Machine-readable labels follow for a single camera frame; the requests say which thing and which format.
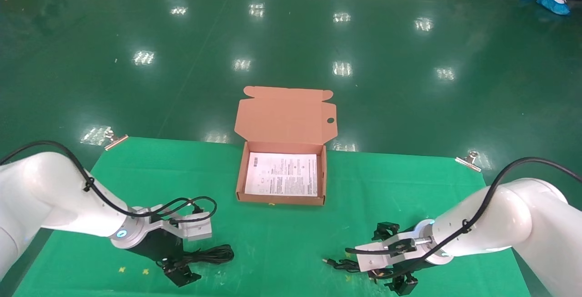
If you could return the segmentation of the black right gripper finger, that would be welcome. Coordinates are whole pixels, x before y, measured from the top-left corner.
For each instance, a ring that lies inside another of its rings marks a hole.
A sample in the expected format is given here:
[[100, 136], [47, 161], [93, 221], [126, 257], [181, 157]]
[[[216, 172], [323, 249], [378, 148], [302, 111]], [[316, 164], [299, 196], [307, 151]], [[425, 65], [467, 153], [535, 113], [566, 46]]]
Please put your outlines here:
[[402, 297], [409, 295], [416, 285], [418, 279], [412, 273], [405, 273], [402, 276], [393, 277], [390, 282], [390, 291]]
[[396, 235], [400, 228], [400, 225], [394, 222], [379, 222], [373, 232], [372, 241], [386, 241]]

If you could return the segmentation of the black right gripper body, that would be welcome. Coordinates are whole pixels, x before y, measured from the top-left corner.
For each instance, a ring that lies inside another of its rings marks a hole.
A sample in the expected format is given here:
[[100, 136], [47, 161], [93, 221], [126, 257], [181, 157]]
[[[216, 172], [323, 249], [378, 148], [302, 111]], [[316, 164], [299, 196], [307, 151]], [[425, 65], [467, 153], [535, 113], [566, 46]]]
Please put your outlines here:
[[412, 274], [414, 272], [419, 272], [420, 270], [431, 267], [436, 267], [436, 265], [426, 260], [422, 262], [418, 260], [405, 260], [402, 262], [396, 262], [395, 264], [391, 264], [385, 268], [385, 270], [381, 271], [383, 273], [381, 280], [390, 280], [392, 277], [394, 277], [394, 274], [400, 273], [402, 276], [405, 276], [406, 274]]

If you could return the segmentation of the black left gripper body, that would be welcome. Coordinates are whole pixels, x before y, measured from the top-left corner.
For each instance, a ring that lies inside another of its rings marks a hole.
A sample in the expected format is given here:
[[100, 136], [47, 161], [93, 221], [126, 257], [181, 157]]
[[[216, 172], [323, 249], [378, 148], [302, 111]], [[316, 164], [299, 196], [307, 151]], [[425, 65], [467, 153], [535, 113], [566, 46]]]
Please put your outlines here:
[[154, 229], [127, 251], [155, 262], [180, 260], [184, 255], [183, 239], [164, 229]]

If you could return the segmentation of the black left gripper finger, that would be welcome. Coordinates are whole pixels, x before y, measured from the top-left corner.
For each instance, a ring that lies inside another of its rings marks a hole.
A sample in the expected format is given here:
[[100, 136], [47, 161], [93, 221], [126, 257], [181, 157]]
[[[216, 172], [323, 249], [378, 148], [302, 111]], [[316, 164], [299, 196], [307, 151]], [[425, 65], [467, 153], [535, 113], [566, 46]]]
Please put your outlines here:
[[160, 260], [157, 260], [157, 266], [165, 272], [185, 271], [188, 269], [184, 255], [160, 258]]
[[179, 288], [202, 278], [199, 274], [191, 272], [190, 269], [165, 269], [165, 275]]

